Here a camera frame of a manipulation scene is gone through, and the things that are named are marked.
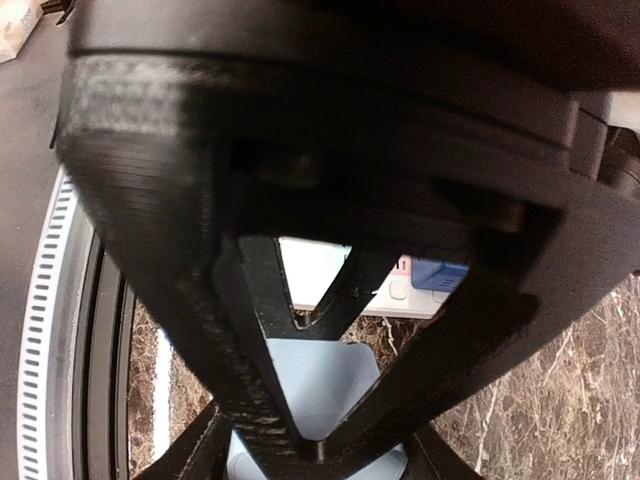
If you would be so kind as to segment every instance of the gray plastic object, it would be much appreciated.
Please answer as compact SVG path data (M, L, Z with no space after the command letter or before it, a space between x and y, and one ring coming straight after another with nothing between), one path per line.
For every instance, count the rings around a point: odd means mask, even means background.
M267 345L296 426L310 440L329 435L380 375L373 352L363 344L269 339ZM348 480L398 480L406 466L398 445ZM235 432L227 472L229 480L267 478Z

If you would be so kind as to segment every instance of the light blue object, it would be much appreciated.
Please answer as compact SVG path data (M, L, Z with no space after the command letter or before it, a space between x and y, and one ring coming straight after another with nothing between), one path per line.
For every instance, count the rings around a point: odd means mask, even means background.
M363 344L269 339L267 345L293 420L309 440L327 437L380 375ZM398 480L406 466L398 445L348 480ZM229 480L266 480L235 432L227 473Z
M423 258L411 260L411 285L419 290L452 293L466 277L469 268Z

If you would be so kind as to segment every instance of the gray surface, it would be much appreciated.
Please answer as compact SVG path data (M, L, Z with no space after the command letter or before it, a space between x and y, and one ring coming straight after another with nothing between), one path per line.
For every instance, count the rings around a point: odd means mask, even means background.
M31 267L55 180L48 143L67 27L45 17L17 60L0 65L0 479L17 478L16 382Z

